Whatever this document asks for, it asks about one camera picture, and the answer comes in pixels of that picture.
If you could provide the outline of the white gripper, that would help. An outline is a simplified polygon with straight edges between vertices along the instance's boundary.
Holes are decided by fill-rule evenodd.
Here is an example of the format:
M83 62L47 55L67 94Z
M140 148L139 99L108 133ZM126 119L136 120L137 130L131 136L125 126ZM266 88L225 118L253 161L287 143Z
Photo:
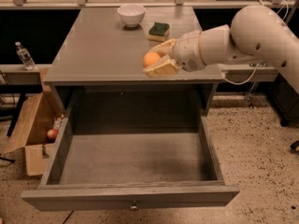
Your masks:
M171 38L151 48L150 52L156 52L162 58L149 63L143 72L148 77L164 77L175 75L179 70L179 65L188 72L204 69L206 65L200 53L200 34L199 30L192 31L178 40Z

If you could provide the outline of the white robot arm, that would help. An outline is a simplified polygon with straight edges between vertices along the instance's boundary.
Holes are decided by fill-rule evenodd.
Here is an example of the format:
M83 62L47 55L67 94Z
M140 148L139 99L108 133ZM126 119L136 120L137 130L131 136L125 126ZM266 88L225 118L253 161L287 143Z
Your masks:
M145 67L149 77L171 76L207 66L266 62L299 91L299 38L269 7L252 5L240 9L230 25L192 31L151 49L160 60Z

